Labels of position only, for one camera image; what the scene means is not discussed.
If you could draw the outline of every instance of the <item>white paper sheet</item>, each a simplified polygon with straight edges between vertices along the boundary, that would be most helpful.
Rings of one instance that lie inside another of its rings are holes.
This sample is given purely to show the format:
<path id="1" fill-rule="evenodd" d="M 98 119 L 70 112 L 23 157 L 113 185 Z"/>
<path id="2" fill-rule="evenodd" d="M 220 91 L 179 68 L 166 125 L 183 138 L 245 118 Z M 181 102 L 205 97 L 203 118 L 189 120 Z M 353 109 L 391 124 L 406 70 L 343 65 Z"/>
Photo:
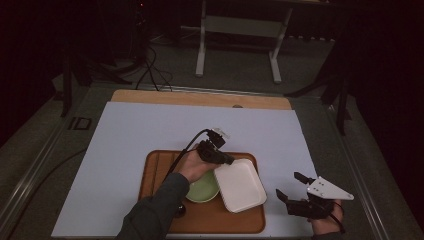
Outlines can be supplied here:
<path id="1" fill-rule="evenodd" d="M 182 150 L 201 130 L 221 128 L 231 138 L 222 151 L 255 156 L 268 199 L 266 227 L 234 237 L 310 236 L 304 218 L 287 215 L 279 188 L 290 199 L 306 197 L 293 178 L 316 172 L 296 113 L 292 110 L 109 102 L 53 230 L 53 237 L 113 237 L 137 201 L 145 159 L 153 150 Z M 171 238 L 228 235 L 171 234 Z"/>

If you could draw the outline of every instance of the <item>green bowl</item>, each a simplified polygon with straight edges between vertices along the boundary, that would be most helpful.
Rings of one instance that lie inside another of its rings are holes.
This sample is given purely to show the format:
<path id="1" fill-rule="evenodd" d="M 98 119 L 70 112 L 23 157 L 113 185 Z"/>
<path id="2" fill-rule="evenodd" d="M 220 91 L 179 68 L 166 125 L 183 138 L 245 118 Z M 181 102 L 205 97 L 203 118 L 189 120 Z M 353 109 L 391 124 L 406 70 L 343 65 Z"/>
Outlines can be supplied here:
<path id="1" fill-rule="evenodd" d="M 190 184 L 186 198 L 192 202 L 204 203 L 218 195 L 219 187 L 213 170 L 206 172 L 202 178 Z"/>

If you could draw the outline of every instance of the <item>wooden board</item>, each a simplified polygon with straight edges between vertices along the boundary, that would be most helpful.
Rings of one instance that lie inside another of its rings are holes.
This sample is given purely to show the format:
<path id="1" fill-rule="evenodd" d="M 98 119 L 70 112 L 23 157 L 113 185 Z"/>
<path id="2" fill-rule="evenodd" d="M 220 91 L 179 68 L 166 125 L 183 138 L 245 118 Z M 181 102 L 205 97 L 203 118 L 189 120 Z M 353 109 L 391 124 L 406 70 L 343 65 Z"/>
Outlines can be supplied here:
<path id="1" fill-rule="evenodd" d="M 291 110 L 290 102 L 283 97 L 247 96 L 218 93 L 156 92 L 141 90 L 117 90 L 112 102 L 134 102 L 209 107 L 244 107 L 259 109 Z"/>
<path id="2" fill-rule="evenodd" d="M 163 182 L 169 167 L 179 151 L 157 150 L 149 153 L 143 170 L 139 199 L 153 195 Z M 257 171 L 256 159 L 249 153 L 228 153 L 235 159 L 247 158 Z M 259 233 L 265 228 L 263 205 L 240 213 L 229 212 L 218 194 L 206 203 L 183 200 L 187 212 L 182 218 L 173 220 L 170 233 Z"/>

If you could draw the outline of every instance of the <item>white table leg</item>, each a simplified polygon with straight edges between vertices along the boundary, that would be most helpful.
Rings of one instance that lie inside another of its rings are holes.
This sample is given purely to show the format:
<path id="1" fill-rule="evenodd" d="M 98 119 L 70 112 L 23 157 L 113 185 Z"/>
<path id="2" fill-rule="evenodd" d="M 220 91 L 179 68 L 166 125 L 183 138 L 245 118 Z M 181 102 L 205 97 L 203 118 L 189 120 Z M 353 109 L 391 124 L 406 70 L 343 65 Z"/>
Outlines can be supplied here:
<path id="1" fill-rule="evenodd" d="M 203 68 L 205 66 L 205 21 L 206 21 L 206 0 L 202 3 L 202 19 L 200 20 L 200 47 L 197 55 L 196 76 L 203 77 Z"/>
<path id="2" fill-rule="evenodd" d="M 274 83 L 281 83 L 281 75 L 280 75 L 280 69 L 278 68 L 278 62 L 277 62 L 277 56 L 280 52 L 281 44 L 283 43 L 284 35 L 287 30 L 287 26 L 289 24 L 290 16 L 293 9 L 289 8 L 286 13 L 286 17 L 284 19 L 284 22 L 281 24 L 280 32 L 278 33 L 277 37 L 277 44 L 275 45 L 275 48 L 273 51 L 269 52 L 269 61 L 271 63 L 271 70 L 272 70 L 272 76 L 274 78 Z"/>

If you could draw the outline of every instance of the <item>white plastic lid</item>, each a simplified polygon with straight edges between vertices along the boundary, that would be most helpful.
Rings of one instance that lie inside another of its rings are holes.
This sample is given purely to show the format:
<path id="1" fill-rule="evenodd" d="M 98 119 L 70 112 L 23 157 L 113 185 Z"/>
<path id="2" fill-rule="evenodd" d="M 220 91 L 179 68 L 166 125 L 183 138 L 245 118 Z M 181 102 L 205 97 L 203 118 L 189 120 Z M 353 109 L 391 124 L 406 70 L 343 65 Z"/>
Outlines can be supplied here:
<path id="1" fill-rule="evenodd" d="M 225 207 L 230 212 L 238 213 L 266 201 L 264 187 L 249 159 L 223 164 L 214 172 Z"/>

